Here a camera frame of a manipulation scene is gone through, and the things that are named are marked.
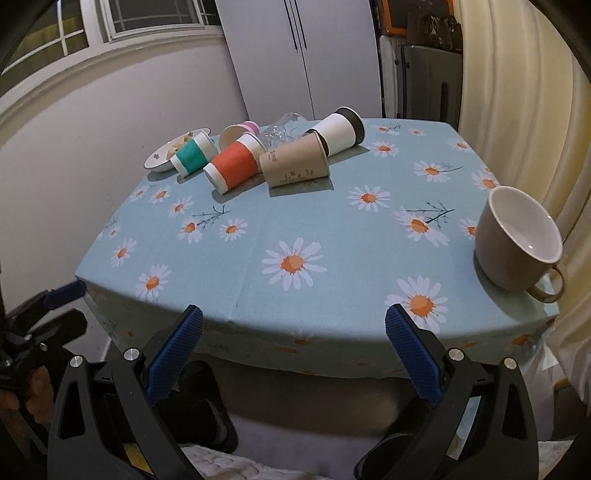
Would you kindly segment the brown kraft paper cup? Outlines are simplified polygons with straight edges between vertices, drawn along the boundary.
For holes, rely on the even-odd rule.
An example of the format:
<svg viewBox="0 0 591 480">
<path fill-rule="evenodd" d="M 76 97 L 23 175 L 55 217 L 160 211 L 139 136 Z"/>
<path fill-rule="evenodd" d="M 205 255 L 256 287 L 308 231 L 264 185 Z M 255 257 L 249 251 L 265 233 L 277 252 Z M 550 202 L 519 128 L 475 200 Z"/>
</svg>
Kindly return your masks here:
<svg viewBox="0 0 591 480">
<path fill-rule="evenodd" d="M 315 132 L 263 153 L 259 166 L 272 188 L 329 177 L 328 157 Z"/>
</svg>

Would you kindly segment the blue daisy tablecloth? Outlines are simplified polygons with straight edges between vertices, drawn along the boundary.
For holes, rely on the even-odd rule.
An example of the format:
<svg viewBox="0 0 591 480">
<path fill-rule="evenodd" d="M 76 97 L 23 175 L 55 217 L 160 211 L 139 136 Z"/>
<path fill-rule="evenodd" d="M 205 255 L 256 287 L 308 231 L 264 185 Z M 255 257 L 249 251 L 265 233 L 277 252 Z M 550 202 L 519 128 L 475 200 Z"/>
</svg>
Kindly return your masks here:
<svg viewBox="0 0 591 480">
<path fill-rule="evenodd" d="M 76 274 L 120 348 L 142 346 L 189 305 L 201 353 L 329 377 L 403 372 L 389 306 L 476 361 L 527 361 L 559 308 L 479 271 L 477 222 L 497 179 L 448 124 L 369 119 L 324 179 L 219 194 L 203 173 L 151 174 Z"/>
</svg>

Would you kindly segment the white plate with snacks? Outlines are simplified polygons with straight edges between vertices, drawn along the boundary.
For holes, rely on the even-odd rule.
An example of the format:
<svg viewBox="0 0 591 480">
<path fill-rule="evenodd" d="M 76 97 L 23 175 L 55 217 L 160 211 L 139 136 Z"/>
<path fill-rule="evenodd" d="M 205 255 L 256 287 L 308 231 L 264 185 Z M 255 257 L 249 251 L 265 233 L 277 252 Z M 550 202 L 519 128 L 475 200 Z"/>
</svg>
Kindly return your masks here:
<svg viewBox="0 0 591 480">
<path fill-rule="evenodd" d="M 208 127 L 197 128 L 181 134 L 174 139 L 168 141 L 158 149 L 156 149 L 143 163 L 143 168 L 149 172 L 164 173 L 174 169 L 170 158 L 176 151 L 182 148 L 190 139 L 197 133 L 211 134 L 211 129 Z"/>
</svg>

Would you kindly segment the white cup black lid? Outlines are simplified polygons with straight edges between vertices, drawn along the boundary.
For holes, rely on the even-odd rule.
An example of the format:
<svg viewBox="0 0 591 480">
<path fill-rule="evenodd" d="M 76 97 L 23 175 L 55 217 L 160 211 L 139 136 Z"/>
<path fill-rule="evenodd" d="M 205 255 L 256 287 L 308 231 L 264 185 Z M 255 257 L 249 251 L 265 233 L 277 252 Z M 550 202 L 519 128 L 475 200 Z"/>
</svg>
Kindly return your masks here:
<svg viewBox="0 0 591 480">
<path fill-rule="evenodd" d="M 305 132 L 315 133 L 321 141 L 325 155 L 332 157 L 349 148 L 360 145 L 365 138 L 365 126 L 361 116 L 350 107 L 342 106 Z"/>
</svg>

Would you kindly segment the clear glass tumbler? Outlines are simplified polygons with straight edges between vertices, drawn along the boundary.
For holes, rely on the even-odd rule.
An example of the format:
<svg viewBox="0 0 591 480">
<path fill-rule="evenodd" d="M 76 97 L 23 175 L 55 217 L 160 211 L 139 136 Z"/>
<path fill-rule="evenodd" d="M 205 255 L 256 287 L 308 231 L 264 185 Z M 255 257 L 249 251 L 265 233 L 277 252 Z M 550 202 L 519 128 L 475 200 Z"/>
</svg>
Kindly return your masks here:
<svg viewBox="0 0 591 480">
<path fill-rule="evenodd" d="M 308 119 L 301 114 L 290 112 L 264 127 L 259 133 L 259 140 L 264 148 L 270 151 L 300 138 L 307 129 Z"/>
</svg>

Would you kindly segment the white double-door cabinet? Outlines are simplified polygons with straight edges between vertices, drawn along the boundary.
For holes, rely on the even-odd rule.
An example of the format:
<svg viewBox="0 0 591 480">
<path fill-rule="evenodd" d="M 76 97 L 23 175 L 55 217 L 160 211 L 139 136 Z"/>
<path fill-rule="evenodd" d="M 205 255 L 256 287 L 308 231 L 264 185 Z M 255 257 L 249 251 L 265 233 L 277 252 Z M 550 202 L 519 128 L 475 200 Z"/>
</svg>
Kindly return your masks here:
<svg viewBox="0 0 591 480">
<path fill-rule="evenodd" d="M 249 119 L 322 120 L 341 106 L 382 114 L 376 31 L 367 1 L 219 1 Z"/>
</svg>

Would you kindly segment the window with white frame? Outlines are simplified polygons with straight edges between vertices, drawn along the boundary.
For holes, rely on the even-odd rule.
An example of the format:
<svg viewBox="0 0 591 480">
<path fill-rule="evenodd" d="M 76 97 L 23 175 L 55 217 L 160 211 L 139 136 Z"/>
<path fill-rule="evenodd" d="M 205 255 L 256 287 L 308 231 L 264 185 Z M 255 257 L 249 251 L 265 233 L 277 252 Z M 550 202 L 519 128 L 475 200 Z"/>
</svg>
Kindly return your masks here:
<svg viewBox="0 0 591 480">
<path fill-rule="evenodd" d="M 6 61 L 1 92 L 88 48 L 137 35 L 194 32 L 219 25 L 214 1 L 57 1 L 33 23 Z"/>
</svg>

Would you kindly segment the pink white paper cup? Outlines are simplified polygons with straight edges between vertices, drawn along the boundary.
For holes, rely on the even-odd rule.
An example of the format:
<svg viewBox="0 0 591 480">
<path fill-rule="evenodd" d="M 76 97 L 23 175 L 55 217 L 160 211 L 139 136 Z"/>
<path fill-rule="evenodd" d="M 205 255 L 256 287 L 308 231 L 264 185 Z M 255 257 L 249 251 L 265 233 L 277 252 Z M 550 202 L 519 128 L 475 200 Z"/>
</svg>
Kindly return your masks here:
<svg viewBox="0 0 591 480">
<path fill-rule="evenodd" d="M 245 133 L 249 133 L 254 136 L 259 135 L 259 124 L 253 122 L 252 120 L 246 120 L 242 123 L 232 124 L 228 127 L 225 127 L 218 138 L 219 150 L 222 151 L 225 148 L 228 148 L 231 143 L 235 142 Z"/>
</svg>

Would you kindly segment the beige ceramic mug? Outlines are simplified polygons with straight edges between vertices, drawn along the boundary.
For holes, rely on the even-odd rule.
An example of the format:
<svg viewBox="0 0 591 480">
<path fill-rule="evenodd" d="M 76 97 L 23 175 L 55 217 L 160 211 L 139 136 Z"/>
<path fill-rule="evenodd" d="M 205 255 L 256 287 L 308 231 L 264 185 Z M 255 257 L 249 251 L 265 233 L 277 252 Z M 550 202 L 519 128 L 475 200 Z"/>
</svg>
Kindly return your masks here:
<svg viewBox="0 0 591 480">
<path fill-rule="evenodd" d="M 475 236 L 481 270 L 497 287 L 554 303 L 566 289 L 560 231 L 545 208 L 511 186 L 489 192 Z"/>
</svg>

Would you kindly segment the cream curtain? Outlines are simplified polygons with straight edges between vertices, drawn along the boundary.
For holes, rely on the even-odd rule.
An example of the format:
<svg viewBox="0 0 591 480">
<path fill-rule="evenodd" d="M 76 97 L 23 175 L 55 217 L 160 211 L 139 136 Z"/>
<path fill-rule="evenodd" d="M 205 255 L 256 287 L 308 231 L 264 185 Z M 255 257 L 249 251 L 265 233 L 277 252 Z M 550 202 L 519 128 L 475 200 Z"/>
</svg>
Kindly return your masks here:
<svg viewBox="0 0 591 480">
<path fill-rule="evenodd" d="M 460 133 L 506 185 L 538 200 L 563 238 L 567 289 L 550 348 L 590 401 L 590 81 L 530 1 L 457 1 Z"/>
</svg>

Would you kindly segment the brown handbag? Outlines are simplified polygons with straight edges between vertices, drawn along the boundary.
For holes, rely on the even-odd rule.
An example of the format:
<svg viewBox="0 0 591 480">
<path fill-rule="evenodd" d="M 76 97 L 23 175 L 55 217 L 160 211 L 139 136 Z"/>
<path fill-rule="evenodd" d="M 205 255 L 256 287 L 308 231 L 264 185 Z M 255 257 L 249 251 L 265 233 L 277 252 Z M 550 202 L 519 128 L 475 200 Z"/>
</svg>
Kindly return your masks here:
<svg viewBox="0 0 591 480">
<path fill-rule="evenodd" d="M 412 45 L 462 53 L 462 25 L 453 15 L 422 15 L 415 21 L 409 21 L 407 41 Z"/>
</svg>

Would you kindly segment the teal white paper cup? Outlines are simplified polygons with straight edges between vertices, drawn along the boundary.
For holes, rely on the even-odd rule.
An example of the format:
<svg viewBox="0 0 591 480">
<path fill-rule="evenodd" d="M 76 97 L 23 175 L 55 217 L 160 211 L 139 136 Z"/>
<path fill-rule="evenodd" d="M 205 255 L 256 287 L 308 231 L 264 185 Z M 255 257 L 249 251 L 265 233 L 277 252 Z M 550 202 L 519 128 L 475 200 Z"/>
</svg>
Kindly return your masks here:
<svg viewBox="0 0 591 480">
<path fill-rule="evenodd" d="M 170 158 L 170 162 L 181 178 L 191 175 L 211 162 L 218 150 L 208 134 L 200 131 Z"/>
</svg>

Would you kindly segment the orange white paper cup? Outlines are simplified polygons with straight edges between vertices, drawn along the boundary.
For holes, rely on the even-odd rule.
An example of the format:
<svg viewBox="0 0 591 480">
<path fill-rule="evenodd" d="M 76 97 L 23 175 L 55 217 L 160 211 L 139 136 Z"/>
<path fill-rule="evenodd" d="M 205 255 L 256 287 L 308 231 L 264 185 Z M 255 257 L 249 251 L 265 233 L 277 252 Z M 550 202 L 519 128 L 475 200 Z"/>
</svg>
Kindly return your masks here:
<svg viewBox="0 0 591 480">
<path fill-rule="evenodd" d="M 204 166 L 204 173 L 214 189 L 223 195 L 259 174 L 259 157 L 263 153 L 266 148 L 259 138 L 242 134 Z"/>
</svg>

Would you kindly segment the orange cardboard box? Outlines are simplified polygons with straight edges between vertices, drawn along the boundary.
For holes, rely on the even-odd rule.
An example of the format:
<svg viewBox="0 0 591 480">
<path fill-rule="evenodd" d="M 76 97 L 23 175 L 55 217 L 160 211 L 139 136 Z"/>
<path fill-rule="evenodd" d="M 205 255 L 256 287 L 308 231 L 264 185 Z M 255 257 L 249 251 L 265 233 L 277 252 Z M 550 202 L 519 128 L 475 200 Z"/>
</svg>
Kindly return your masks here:
<svg viewBox="0 0 591 480">
<path fill-rule="evenodd" d="M 377 1 L 383 33 L 406 37 L 409 21 L 422 15 L 442 17 L 454 14 L 452 0 L 379 0 Z"/>
</svg>

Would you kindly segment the grey suitcase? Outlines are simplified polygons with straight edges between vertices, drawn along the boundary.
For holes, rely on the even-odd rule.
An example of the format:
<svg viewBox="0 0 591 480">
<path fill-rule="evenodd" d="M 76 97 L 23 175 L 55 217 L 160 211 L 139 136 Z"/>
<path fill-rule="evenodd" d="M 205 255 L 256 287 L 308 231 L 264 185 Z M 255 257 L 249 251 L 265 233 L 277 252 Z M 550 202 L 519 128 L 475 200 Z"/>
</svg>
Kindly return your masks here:
<svg viewBox="0 0 591 480">
<path fill-rule="evenodd" d="M 387 118 L 460 123 L 463 58 L 460 53 L 379 39 L 384 113 Z"/>
</svg>

